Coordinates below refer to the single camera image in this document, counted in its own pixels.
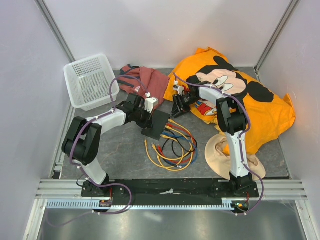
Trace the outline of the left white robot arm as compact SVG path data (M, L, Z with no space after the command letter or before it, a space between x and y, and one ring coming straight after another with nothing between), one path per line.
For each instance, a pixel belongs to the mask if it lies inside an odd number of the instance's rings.
M99 197L110 191L108 175L102 169L97 156L101 136L106 132L135 122L140 128L152 126L152 114L159 101L155 97L143 98L129 94L125 101L111 110L91 118L75 117L62 144L62 152L71 165L77 166L93 183L92 191Z

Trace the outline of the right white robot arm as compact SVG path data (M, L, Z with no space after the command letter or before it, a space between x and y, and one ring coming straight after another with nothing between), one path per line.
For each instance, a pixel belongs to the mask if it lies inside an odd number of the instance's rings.
M174 76L173 107L171 115L177 118L191 110L191 105L199 100L205 100L216 106L216 115L220 130L225 133L231 160L229 191L235 197L242 196L247 188L253 184L253 176L247 161L245 135L251 127L249 115L235 96L218 89L212 83L187 82L187 87L179 84L183 81Z

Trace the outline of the black network switch box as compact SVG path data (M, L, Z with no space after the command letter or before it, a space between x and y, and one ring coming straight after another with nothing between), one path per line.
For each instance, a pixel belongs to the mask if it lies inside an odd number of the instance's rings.
M168 123L169 118L170 118L169 113L156 109L152 113L153 130L149 135L144 135L144 136L159 141L165 129L165 126Z

